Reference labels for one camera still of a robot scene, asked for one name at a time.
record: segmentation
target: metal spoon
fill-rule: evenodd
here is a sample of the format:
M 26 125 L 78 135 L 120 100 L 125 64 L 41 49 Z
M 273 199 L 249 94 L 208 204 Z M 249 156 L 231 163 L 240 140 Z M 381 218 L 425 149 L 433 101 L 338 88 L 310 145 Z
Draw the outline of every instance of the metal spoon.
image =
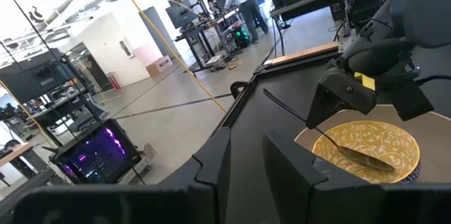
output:
M 280 99 L 275 97 L 271 92 L 269 92 L 267 89 L 263 89 L 263 93 L 272 101 L 274 101 L 277 105 L 284 108 L 286 111 L 290 112 L 300 120 L 304 121 L 304 123 L 307 121 L 305 118 L 303 118 L 300 114 L 298 114 L 296 111 L 293 111 L 290 107 L 288 107 L 286 104 L 284 104 Z M 358 163 L 360 165 L 373 168 L 375 170 L 382 170 L 382 171 L 388 171 L 388 172 L 394 172 L 395 168 L 391 166 L 390 164 L 381 161 L 377 158 L 374 158 L 372 156 L 366 155 L 364 153 L 361 153 L 359 151 L 352 150 L 347 147 L 340 146 L 335 140 L 330 138 L 326 133 L 318 129 L 317 127 L 314 128 L 318 132 L 320 132 L 322 135 L 324 135 L 327 139 L 332 142 L 332 144 L 337 147 L 338 151 L 346 158 L 348 158 L 351 161 L 354 161 L 355 163 Z

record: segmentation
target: gold patterned plate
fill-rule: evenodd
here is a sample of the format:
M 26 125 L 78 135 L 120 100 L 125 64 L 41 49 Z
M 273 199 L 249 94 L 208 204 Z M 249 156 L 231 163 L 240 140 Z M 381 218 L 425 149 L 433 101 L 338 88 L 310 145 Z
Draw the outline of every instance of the gold patterned plate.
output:
M 392 183 L 405 179 L 416 169 L 420 151 L 415 139 L 405 130 L 378 121 L 354 121 L 327 131 L 339 145 L 368 154 L 396 168 L 395 172 L 381 172 L 355 163 L 344 157 L 337 148 L 321 136 L 313 146 L 313 153 L 336 166 L 372 183 Z
M 366 129 L 369 124 L 365 121 L 371 121 L 372 123 L 376 121 L 378 123 L 373 125 L 374 128 Z M 359 138 L 362 139 L 362 142 L 357 141 L 356 135 L 353 135 L 353 139 L 351 139 L 351 130 L 343 132 L 345 137 L 342 139 L 331 136 L 338 140 L 339 144 L 345 143 L 346 147 L 352 147 L 352 144 L 357 143 L 363 145 L 362 149 L 356 150 L 363 151 L 365 154 L 375 154 L 373 157 L 381 158 L 390 165 L 394 165 L 394 167 L 399 169 L 399 172 L 386 174 L 377 170 L 368 172 L 362 170 L 357 164 L 354 165 L 351 161 L 340 158 L 337 155 L 338 151 L 336 148 L 326 150 L 331 146 L 328 145 L 328 142 L 323 142 L 323 139 L 316 144 L 314 150 L 315 143 L 322 136 L 315 130 L 305 129 L 301 131 L 295 142 L 319 154 L 331 163 L 336 163 L 337 166 L 345 170 L 349 169 L 357 175 L 360 174 L 361 178 L 370 182 L 451 182 L 451 172 L 448 172 L 451 170 L 451 119 L 429 112 L 418 118 L 402 121 L 393 106 L 377 105 L 368 115 L 363 115 L 358 111 L 341 111 L 318 127 L 324 132 L 332 129 L 335 132 L 342 126 L 351 126 L 352 124 L 348 124 L 350 122 L 353 122 L 355 130 L 361 131 L 359 135 L 362 135 Z

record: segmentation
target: white wall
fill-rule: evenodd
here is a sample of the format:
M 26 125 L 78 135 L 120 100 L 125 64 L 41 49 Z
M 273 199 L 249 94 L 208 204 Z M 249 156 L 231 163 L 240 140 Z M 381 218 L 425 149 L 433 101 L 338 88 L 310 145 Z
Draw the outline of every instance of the white wall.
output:
M 114 15 L 107 13 L 94 20 L 70 43 L 76 45 L 83 42 L 104 73 L 115 73 L 119 84 L 125 86 L 149 77 L 140 60 L 136 57 L 128 58 L 122 50 L 119 42 L 125 37 L 127 36 Z M 133 45 L 138 45 L 144 39 L 130 38 L 129 40 Z

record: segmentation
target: concrete floor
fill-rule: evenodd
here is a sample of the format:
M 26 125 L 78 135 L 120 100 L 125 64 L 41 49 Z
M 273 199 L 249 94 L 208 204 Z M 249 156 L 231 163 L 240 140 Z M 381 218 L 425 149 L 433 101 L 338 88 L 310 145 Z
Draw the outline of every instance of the concrete floor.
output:
M 300 16 L 291 21 L 284 34 L 285 53 L 312 48 L 332 42 L 335 32 L 329 8 Z M 260 32 L 258 44 L 250 45 L 239 56 L 243 62 L 234 70 L 197 73 L 199 81 L 228 109 L 233 103 L 230 85 L 249 80 L 273 46 L 273 30 Z M 280 43 L 277 56 L 281 55 Z M 180 167 L 207 140 L 222 119 L 224 112 L 209 99 L 177 61 L 156 77 L 113 90 L 97 97 L 104 100 L 110 117 L 116 118 L 138 147 L 150 143 L 157 151 L 152 169 L 144 176 L 147 184 L 156 184 Z M 41 135 L 32 139 L 35 151 L 45 160 L 49 152 L 40 146 L 49 145 Z

